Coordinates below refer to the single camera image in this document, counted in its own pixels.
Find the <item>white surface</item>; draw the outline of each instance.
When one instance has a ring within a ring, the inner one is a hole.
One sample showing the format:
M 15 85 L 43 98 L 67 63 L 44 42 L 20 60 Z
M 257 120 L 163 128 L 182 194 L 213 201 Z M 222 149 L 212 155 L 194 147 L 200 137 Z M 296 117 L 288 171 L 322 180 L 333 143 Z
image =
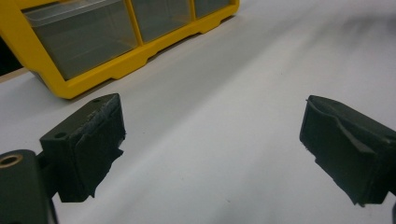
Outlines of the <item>white surface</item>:
M 299 141 L 310 94 L 396 130 L 396 1 L 242 0 L 219 28 L 73 101 L 32 75 L 0 84 L 1 152 L 30 148 L 91 99 L 119 92 L 124 155 L 61 223 L 390 223 L 354 206 Z

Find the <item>plastic drawer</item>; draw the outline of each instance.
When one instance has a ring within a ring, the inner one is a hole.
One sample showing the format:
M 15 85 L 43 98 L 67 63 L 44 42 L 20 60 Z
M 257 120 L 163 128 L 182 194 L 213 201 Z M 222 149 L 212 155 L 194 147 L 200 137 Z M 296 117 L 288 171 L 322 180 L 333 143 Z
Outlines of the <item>plastic drawer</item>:
M 0 0 L 0 35 L 55 95 L 71 99 L 238 8 L 239 0 Z
M 24 15 L 66 80 L 137 45 L 122 0 L 64 2 Z

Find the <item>screw hole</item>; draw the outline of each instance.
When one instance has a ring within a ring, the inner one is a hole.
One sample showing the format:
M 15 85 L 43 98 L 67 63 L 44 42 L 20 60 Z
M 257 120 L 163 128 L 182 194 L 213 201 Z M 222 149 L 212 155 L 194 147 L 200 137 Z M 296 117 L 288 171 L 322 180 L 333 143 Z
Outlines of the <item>screw hole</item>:
M 65 137 L 66 136 L 66 133 L 57 133 L 57 134 L 55 134 L 55 138 L 62 138 L 62 137 Z
M 15 165 L 22 160 L 22 155 L 10 155 L 0 159 L 0 169 Z

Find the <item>clear plastic bin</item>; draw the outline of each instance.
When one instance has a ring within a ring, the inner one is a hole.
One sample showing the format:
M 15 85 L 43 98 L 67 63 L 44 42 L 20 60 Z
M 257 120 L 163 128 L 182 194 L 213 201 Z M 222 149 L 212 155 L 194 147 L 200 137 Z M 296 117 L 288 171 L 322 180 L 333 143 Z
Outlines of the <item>clear plastic bin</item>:
M 77 0 L 24 12 L 64 79 L 136 47 L 122 0 Z
M 189 0 L 131 0 L 144 42 L 166 35 L 191 21 Z
M 201 18 L 231 4 L 230 0 L 194 0 L 195 16 Z

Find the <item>plastic container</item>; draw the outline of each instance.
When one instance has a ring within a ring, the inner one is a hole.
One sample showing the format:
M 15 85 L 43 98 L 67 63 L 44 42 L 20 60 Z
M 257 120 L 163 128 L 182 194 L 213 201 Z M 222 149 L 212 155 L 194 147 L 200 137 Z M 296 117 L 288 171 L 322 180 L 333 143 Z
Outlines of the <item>plastic container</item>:
M 189 0 L 131 0 L 144 42 L 149 42 L 191 21 Z
M 212 12 L 221 8 L 227 7 L 231 4 L 230 0 L 194 0 L 195 15 L 197 18 L 202 18 Z
M 24 12 L 65 80 L 136 47 L 122 0 L 79 0 Z

